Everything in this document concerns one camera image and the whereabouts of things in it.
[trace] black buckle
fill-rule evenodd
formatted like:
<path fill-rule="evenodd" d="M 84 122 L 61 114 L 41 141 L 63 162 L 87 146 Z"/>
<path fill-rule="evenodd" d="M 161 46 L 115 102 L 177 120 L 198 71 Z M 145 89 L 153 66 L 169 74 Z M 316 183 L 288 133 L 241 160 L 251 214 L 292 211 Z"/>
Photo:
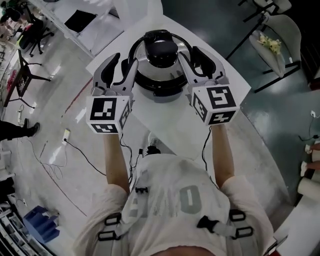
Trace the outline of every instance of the black buckle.
<path fill-rule="evenodd" d="M 243 233 L 243 234 L 240 234 L 241 231 L 245 231 L 245 230 L 249 230 L 250 232 L 248 233 Z M 236 232 L 235 232 L 235 237 L 232 236 L 231 238 L 233 240 L 236 240 L 238 238 L 246 238 L 246 237 L 251 237 L 252 235 L 254 234 L 254 229 L 250 226 L 247 226 L 247 227 L 240 227 L 240 228 L 237 228 L 236 229 Z"/>
<path fill-rule="evenodd" d="M 107 222 L 108 220 L 112 220 L 112 219 L 115 219 L 115 222 Z M 104 225 L 106 226 L 116 225 L 120 223 L 120 220 L 121 220 L 121 212 L 116 212 L 105 218 Z"/>
<path fill-rule="evenodd" d="M 219 221 L 218 220 L 210 220 L 207 216 L 203 216 L 198 224 L 196 225 L 196 227 L 198 229 L 203 229 L 203 228 L 206 228 L 209 230 L 210 233 L 214 233 L 214 228 L 215 228 L 215 225 L 218 223 Z"/>
<path fill-rule="evenodd" d="M 232 222 L 242 222 L 246 219 L 246 214 L 242 210 L 231 209 L 229 211 L 229 219 Z"/>
<path fill-rule="evenodd" d="M 135 192 L 138 194 L 139 192 L 143 194 L 144 192 L 149 193 L 149 190 L 147 187 L 136 187 Z"/>
<path fill-rule="evenodd" d="M 105 234 L 112 234 L 112 236 L 108 236 L 108 237 L 102 237 L 102 235 L 105 235 Z M 99 232 L 98 233 L 98 240 L 99 241 L 111 241 L 111 240 L 120 240 L 121 239 L 121 235 L 120 236 L 117 236 L 116 235 L 116 232 L 113 230 L 113 231 L 102 231 L 102 232 Z"/>

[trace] floor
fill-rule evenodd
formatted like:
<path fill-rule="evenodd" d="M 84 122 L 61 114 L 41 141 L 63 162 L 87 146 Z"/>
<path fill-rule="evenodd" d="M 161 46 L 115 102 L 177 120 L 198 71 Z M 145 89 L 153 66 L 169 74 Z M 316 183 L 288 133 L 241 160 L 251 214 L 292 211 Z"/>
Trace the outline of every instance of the floor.
<path fill-rule="evenodd" d="M 180 23 L 226 57 L 257 23 L 242 20 L 256 8 L 251 1 L 238 6 L 238 0 L 162 0 L 163 13 Z M 266 34 L 276 39 L 272 31 Z M 257 89 L 277 78 L 263 75 L 270 68 L 246 41 L 229 59 L 234 68 Z M 298 135 L 309 137 L 311 110 L 320 115 L 320 90 L 310 91 L 302 70 L 254 94 L 249 93 L 241 109 L 262 137 L 274 158 L 293 201 L 297 197 L 300 163 L 305 159 L 304 144 Z M 320 121 L 315 119 L 311 137 L 319 134 Z"/>
<path fill-rule="evenodd" d="M 47 245 L 57 255 L 64 256 L 71 254 L 70 245 L 87 221 L 92 197 L 106 185 L 105 177 L 95 171 L 79 151 L 62 145 L 64 130 L 71 131 L 69 141 L 102 172 L 104 151 L 100 136 L 92 133 L 84 118 L 85 100 L 92 86 L 92 77 L 85 69 L 90 58 L 60 32 L 49 39 L 43 51 L 42 55 L 35 54 L 32 58 L 32 62 L 43 66 L 33 66 L 31 72 L 52 77 L 52 81 L 30 84 L 24 99 L 35 106 L 35 110 L 25 106 L 22 113 L 22 118 L 29 118 L 31 124 L 40 122 L 40 132 L 29 139 L 4 141 L 3 146 L 12 151 L 10 169 L 16 173 L 17 196 L 27 202 L 26 207 L 18 201 L 20 215 L 24 216 L 36 205 L 57 210 L 61 232 Z M 16 124 L 20 105 L 21 102 L 11 102 L 4 120 Z M 277 228 L 285 218 L 278 213 L 283 212 L 283 206 L 289 206 L 291 200 L 277 164 L 255 128 L 241 111 L 228 126 L 236 174 L 246 175 L 254 185 L 260 203 Z M 133 159 L 148 134 L 130 115 L 124 128 L 124 141 L 132 147 Z M 123 152 L 128 166 L 129 151 Z M 210 166 L 210 146 L 205 158 Z M 196 161 L 204 165 L 200 158 Z M 65 167 L 59 169 L 52 164 Z"/>

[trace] flowers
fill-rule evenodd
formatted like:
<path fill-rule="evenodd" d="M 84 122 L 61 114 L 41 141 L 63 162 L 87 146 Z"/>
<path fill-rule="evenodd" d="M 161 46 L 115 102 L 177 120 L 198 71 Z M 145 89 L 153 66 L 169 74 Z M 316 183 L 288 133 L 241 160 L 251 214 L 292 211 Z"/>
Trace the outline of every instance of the flowers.
<path fill-rule="evenodd" d="M 278 39 L 272 40 L 271 38 L 267 37 L 265 34 L 260 32 L 260 37 L 257 41 L 264 47 L 267 47 L 274 54 L 280 54 L 281 42 Z"/>

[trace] white t-shirt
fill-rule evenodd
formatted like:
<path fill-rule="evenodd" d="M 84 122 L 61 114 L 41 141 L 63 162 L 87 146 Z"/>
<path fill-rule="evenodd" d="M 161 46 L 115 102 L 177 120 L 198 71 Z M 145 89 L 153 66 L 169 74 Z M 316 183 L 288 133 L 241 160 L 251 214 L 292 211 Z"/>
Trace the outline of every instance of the white t-shirt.
<path fill-rule="evenodd" d="M 226 238 L 197 228 L 197 224 L 203 216 L 226 224 L 230 201 L 246 213 L 247 223 L 258 234 L 261 255 L 267 249 L 273 228 L 244 176 L 228 179 L 218 190 L 200 166 L 171 154 L 148 155 L 136 171 L 137 186 L 148 187 L 148 197 L 142 216 L 127 234 L 130 256 L 151 256 L 178 246 L 201 247 L 215 256 L 226 256 Z M 138 196 L 135 192 L 127 196 L 121 187 L 107 185 L 93 203 L 88 222 L 73 245 L 75 255 L 94 254 L 97 243 L 102 243 L 97 234 L 110 214 L 122 211 L 125 222 L 135 217 Z"/>

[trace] white floor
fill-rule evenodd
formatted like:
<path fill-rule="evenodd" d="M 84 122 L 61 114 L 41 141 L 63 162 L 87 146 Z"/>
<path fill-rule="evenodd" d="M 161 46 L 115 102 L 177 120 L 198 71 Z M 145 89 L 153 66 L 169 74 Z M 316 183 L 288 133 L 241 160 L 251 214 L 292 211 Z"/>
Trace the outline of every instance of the white floor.
<path fill-rule="evenodd" d="M 84 88 L 92 78 L 85 69 L 90 57 L 60 32 L 49 39 L 43 50 L 42 55 L 35 54 L 29 60 L 42 63 L 43 66 L 33 66 L 31 72 L 44 77 L 52 76 L 52 81 L 31 82 L 24 100 L 36 106 L 36 109 L 33 111 L 24 106 L 22 113 L 22 118 L 29 118 L 31 125 L 40 122 L 41 130 L 35 137 L 29 138 L 33 146 L 28 138 L 4 141 L 3 145 L 12 151 L 10 169 L 16 173 L 14 182 L 18 198 L 24 198 L 27 202 L 25 207 L 18 201 L 20 215 L 24 216 L 37 205 L 58 210 L 60 236 L 47 245 L 59 256 L 70 255 L 70 247 L 87 220 L 92 196 L 101 191 L 107 181 L 86 162 L 79 151 L 70 145 L 64 147 L 61 140 L 64 130 L 69 129 L 69 141 L 80 148 L 97 169 L 105 172 L 103 142 L 101 136 L 92 133 L 84 117 L 85 99 L 91 89 L 91 83 Z M 17 124 L 17 110 L 21 103 L 9 103 L 5 121 Z M 133 149 L 133 159 L 136 159 L 148 133 L 133 115 L 129 117 L 124 128 L 124 141 Z M 286 187 L 274 160 L 242 112 L 228 127 L 228 134 L 236 174 L 248 177 L 271 217 L 280 205 L 289 203 Z M 66 163 L 66 152 L 66 167 L 61 168 L 61 173 L 55 167 L 53 172 L 48 165 L 37 162 L 33 148 L 43 163 L 60 166 Z M 123 152 L 129 165 L 129 151 L 124 149 Z M 205 150 L 205 156 L 210 168 L 210 145 Z"/>

